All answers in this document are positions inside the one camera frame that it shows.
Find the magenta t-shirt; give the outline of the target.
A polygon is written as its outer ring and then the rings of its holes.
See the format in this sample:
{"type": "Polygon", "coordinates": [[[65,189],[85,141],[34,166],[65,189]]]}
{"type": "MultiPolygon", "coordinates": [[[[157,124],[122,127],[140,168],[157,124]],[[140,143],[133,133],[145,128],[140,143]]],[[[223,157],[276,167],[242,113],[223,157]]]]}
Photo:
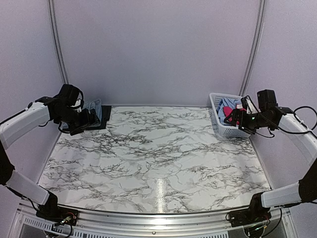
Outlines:
{"type": "Polygon", "coordinates": [[[237,126],[241,124],[242,109],[233,109],[229,106],[224,106],[222,112],[224,114],[223,124],[229,126],[237,126]]]}

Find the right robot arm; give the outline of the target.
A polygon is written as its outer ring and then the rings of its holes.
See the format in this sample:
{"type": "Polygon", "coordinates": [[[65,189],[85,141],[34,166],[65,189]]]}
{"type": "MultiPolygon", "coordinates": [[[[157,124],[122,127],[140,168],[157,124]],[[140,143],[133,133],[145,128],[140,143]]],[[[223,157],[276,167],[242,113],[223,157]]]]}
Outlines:
{"type": "Polygon", "coordinates": [[[241,105],[233,109],[224,119],[226,124],[237,126],[241,131],[255,134],[260,128],[279,130],[289,136],[301,151],[310,168],[298,182],[252,196],[245,217],[256,222],[272,207],[295,206],[312,203],[317,199],[317,136],[298,118],[296,112],[278,105],[273,90],[257,93],[258,107],[250,97],[241,99],[241,105]]]}

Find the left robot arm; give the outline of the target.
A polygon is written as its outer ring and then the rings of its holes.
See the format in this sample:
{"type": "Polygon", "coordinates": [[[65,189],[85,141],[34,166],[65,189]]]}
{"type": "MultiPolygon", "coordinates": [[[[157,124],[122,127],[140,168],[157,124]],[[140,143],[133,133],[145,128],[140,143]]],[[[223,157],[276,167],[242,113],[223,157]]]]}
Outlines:
{"type": "Polygon", "coordinates": [[[48,122],[66,124],[65,133],[76,135],[101,122],[95,109],[84,107],[83,92],[70,84],[63,84],[53,97],[41,97],[25,109],[0,123],[0,183],[14,193],[30,199],[39,206],[39,213],[51,220],[59,220],[63,213],[58,198],[15,170],[6,149],[16,140],[48,122]]]}

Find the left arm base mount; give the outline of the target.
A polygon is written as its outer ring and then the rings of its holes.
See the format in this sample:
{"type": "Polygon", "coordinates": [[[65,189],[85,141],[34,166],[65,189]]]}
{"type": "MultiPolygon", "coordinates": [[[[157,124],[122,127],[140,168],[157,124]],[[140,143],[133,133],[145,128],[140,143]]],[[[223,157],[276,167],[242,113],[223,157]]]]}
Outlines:
{"type": "Polygon", "coordinates": [[[42,211],[37,211],[36,216],[48,221],[52,221],[57,225],[71,225],[75,226],[77,223],[79,211],[65,207],[58,207],[56,215],[48,215],[42,211]]]}

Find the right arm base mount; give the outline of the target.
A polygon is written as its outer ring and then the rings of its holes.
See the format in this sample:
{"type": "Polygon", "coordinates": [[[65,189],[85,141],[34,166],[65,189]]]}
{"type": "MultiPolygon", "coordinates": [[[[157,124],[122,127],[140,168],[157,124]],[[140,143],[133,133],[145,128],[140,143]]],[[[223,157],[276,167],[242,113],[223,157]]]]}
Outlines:
{"type": "Polygon", "coordinates": [[[258,215],[252,215],[249,209],[240,209],[230,211],[225,216],[226,220],[231,224],[232,227],[246,226],[253,223],[259,223],[262,221],[268,221],[271,219],[271,213],[266,209],[264,213],[258,215]]]}

